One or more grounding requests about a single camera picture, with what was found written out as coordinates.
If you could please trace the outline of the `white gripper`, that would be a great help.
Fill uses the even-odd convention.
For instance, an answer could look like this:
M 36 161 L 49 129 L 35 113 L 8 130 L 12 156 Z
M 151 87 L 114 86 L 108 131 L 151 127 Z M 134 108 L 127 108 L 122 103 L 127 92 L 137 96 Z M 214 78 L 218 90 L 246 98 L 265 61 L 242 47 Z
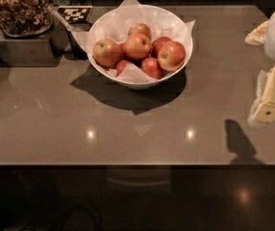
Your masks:
M 275 62 L 275 13 L 249 33 L 245 40 L 249 45 L 263 45 L 265 54 Z M 275 121 L 275 65 L 268 71 L 261 70 L 257 79 L 256 99 L 250 109 L 247 122 L 252 127 L 263 127 Z

